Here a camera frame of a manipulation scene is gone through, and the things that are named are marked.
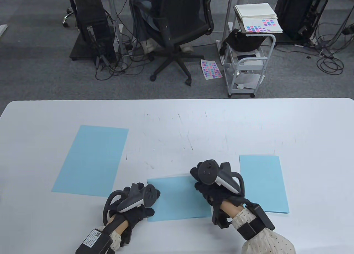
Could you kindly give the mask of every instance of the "metal cart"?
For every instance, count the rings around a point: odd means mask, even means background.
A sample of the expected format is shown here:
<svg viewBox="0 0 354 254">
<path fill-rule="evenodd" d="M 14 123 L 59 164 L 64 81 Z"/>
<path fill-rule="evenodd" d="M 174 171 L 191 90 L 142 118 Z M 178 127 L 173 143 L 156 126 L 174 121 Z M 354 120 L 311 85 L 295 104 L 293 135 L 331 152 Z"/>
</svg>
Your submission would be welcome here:
<svg viewBox="0 0 354 254">
<path fill-rule="evenodd" d="M 247 52 L 247 55 L 255 56 L 255 57 L 245 57 L 240 60 L 237 59 L 237 56 L 242 56 L 240 52 L 234 51 L 228 44 L 225 54 L 225 63 L 223 65 L 228 97 L 230 98 L 233 94 L 247 94 L 252 98 L 255 97 L 257 90 L 259 88 L 260 83 L 263 81 L 265 71 L 267 69 L 267 65 L 269 59 L 272 55 L 274 45 L 275 45 L 275 36 L 273 34 L 262 34 L 262 33 L 247 33 L 244 29 L 244 25 L 238 15 L 236 14 L 236 20 L 240 25 L 240 29 L 242 33 L 246 34 L 247 37 L 255 37 L 255 36 L 263 36 L 269 37 L 272 40 L 272 44 L 270 46 L 270 50 L 267 54 L 264 53 L 262 46 L 253 52 Z M 248 83 L 249 86 L 255 86 L 254 88 L 244 87 L 240 85 L 238 81 L 245 79 L 251 80 L 251 83 Z"/>
</svg>

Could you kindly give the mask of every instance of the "light blue paper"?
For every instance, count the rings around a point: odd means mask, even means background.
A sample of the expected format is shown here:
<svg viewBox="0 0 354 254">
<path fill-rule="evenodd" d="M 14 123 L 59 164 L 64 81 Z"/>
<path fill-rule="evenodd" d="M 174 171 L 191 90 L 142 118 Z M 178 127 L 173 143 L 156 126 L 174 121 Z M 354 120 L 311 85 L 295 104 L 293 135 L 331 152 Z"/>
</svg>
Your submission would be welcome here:
<svg viewBox="0 0 354 254">
<path fill-rule="evenodd" d="M 52 191 L 108 197 L 128 131 L 82 125 Z"/>
<path fill-rule="evenodd" d="M 155 215 L 150 222 L 210 217 L 211 208 L 200 192 L 194 188 L 192 176 L 148 179 L 161 191 L 152 208 Z"/>
<path fill-rule="evenodd" d="M 278 156 L 240 155 L 240 167 L 247 199 L 264 211 L 289 213 Z"/>
</svg>

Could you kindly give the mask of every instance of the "wrist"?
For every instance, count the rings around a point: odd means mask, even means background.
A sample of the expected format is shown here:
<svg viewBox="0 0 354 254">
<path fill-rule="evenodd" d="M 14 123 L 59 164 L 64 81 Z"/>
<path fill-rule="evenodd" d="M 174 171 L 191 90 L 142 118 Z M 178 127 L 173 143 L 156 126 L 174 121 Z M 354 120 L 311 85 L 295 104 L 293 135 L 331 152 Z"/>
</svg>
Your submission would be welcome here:
<svg viewBox="0 0 354 254">
<path fill-rule="evenodd" d="M 244 207 L 234 206 L 231 202 L 225 200 L 221 203 L 220 209 L 223 210 L 231 218 L 234 218 L 244 209 Z"/>
<path fill-rule="evenodd" d="M 111 223 L 114 220 L 114 216 L 110 218 L 107 224 Z M 127 220 L 125 220 L 123 223 L 121 223 L 114 231 L 116 231 L 117 234 L 121 235 L 124 230 L 126 230 L 129 226 L 129 223 Z"/>
</svg>

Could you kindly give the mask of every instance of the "hand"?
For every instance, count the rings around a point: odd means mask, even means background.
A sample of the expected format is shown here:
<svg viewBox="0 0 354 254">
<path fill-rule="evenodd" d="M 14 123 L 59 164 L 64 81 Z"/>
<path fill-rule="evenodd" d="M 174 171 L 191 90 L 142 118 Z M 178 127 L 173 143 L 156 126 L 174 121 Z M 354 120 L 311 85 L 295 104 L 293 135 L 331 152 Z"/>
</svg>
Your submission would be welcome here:
<svg viewBox="0 0 354 254">
<path fill-rule="evenodd" d="M 202 162 L 199 162 L 197 167 L 193 167 L 191 169 L 191 175 L 196 179 L 196 181 L 198 181 L 194 187 L 197 191 L 202 193 L 207 202 L 214 207 L 214 210 L 219 210 L 224 201 L 231 201 L 236 206 L 240 205 L 240 203 L 237 203 L 235 199 L 235 194 L 224 186 L 219 186 L 216 183 L 207 185 L 201 182 L 198 176 L 198 170 L 201 164 Z"/>
<path fill-rule="evenodd" d="M 138 183 L 138 187 L 139 187 L 139 190 L 141 190 L 144 188 L 144 184 Z M 130 187 L 125 187 L 124 191 L 129 193 Z M 158 191 L 158 190 L 157 190 L 157 197 L 160 197 L 160 191 Z M 144 218 L 151 217 L 155 214 L 154 209 L 146 208 L 143 205 L 140 205 L 139 207 L 134 207 L 133 209 L 130 209 L 129 211 L 126 211 L 124 213 L 119 213 L 115 209 L 124 199 L 125 199 L 125 197 L 124 198 L 121 197 L 119 200 L 112 203 L 110 205 L 109 214 L 110 214 L 110 217 L 112 217 L 113 215 L 116 215 L 116 214 L 124 216 L 124 218 L 129 223 L 130 229 L 133 229 L 136 226 L 136 224 L 138 222 L 140 222 L 141 220 L 143 220 Z"/>
</svg>

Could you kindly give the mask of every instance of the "polka dot sleeve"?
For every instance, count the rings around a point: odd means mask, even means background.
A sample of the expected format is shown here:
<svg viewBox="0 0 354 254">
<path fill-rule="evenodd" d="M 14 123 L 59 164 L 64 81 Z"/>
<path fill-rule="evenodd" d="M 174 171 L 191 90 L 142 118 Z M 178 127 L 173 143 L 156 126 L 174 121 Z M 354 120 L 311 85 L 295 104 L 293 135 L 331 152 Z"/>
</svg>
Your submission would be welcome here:
<svg viewBox="0 0 354 254">
<path fill-rule="evenodd" d="M 105 226 L 100 226 L 98 228 L 98 230 L 102 231 L 104 228 L 105 228 Z M 114 251 L 117 251 L 119 249 L 119 247 L 120 247 L 120 241 L 121 241 L 122 238 L 116 231 L 111 232 L 110 237 L 111 237 L 111 239 L 113 241 L 111 246 L 110 246 L 110 248 L 113 249 Z"/>
<path fill-rule="evenodd" d="M 243 209 L 232 220 L 232 225 L 238 229 L 246 222 L 255 219 L 249 210 Z M 296 254 L 293 244 L 282 235 L 264 228 L 258 235 L 246 241 L 241 254 Z"/>
</svg>

